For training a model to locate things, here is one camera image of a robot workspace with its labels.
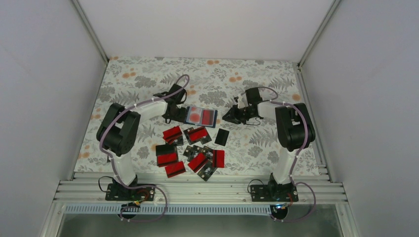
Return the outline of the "white card with red circle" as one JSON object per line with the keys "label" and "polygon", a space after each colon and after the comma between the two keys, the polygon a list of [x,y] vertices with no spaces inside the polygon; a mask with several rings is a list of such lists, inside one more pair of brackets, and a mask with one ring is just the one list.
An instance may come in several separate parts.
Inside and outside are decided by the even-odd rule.
{"label": "white card with red circle", "polygon": [[190,124],[200,124],[203,109],[190,106],[188,110],[187,122]]}

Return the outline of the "black card apart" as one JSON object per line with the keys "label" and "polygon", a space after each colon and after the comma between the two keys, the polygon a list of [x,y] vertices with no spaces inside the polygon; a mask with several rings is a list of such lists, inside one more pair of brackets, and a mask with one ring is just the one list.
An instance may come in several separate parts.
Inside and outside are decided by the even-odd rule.
{"label": "black card apart", "polygon": [[217,145],[220,145],[220,146],[226,146],[229,133],[230,132],[228,130],[220,128],[217,132],[214,143],[217,144]]}

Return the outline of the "blue leather card holder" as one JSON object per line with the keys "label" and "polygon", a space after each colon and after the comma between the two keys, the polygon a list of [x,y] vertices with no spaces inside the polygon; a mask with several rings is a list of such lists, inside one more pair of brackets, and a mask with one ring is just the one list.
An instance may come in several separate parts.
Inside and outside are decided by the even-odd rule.
{"label": "blue leather card holder", "polygon": [[188,106],[185,124],[215,128],[218,110]]}

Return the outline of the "red card pile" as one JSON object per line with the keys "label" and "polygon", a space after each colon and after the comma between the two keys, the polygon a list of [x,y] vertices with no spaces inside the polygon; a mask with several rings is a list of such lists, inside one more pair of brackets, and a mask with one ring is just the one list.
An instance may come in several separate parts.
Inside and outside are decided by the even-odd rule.
{"label": "red card pile", "polygon": [[198,172],[208,161],[208,157],[203,153],[198,153],[187,165],[194,172]]}

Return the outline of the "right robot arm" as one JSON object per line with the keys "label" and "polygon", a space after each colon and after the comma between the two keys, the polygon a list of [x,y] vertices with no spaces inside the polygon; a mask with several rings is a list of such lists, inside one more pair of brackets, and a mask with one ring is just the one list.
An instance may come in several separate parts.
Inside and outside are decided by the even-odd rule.
{"label": "right robot arm", "polygon": [[266,86],[245,90],[243,95],[246,96],[246,103],[241,103],[241,94],[235,97],[236,103],[222,119],[234,124],[246,124],[252,118],[275,120],[278,140],[283,149],[280,150],[278,164],[270,175],[267,193],[272,200],[280,201],[287,191],[293,192],[293,170],[299,154],[315,140],[316,134],[304,103],[276,102],[277,92],[273,99],[264,100],[259,93],[262,88],[273,91]]}

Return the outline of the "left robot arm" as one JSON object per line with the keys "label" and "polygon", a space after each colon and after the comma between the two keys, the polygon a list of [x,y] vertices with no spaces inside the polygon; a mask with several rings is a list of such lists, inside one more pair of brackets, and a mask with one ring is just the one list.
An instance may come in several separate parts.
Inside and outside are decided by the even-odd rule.
{"label": "left robot arm", "polygon": [[96,134],[99,149],[111,163],[118,194],[126,200],[137,195],[137,175],[134,172],[130,151],[133,148],[139,125],[155,117],[165,123],[185,122],[186,108],[179,107],[187,98],[185,87],[174,84],[169,91],[153,95],[149,100],[125,107],[113,103]]}

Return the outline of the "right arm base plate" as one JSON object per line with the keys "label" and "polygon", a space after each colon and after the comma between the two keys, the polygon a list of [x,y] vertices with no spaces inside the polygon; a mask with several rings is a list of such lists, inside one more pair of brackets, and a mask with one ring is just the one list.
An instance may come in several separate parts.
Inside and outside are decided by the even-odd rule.
{"label": "right arm base plate", "polygon": [[299,201],[296,186],[292,183],[282,185],[250,185],[253,202],[297,202]]}

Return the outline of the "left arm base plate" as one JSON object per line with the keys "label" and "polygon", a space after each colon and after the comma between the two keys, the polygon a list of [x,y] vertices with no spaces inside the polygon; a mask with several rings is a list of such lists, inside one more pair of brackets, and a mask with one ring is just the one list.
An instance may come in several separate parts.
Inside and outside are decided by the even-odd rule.
{"label": "left arm base plate", "polygon": [[106,201],[153,201],[155,194],[154,187],[141,189],[126,189],[119,183],[109,184],[107,187]]}

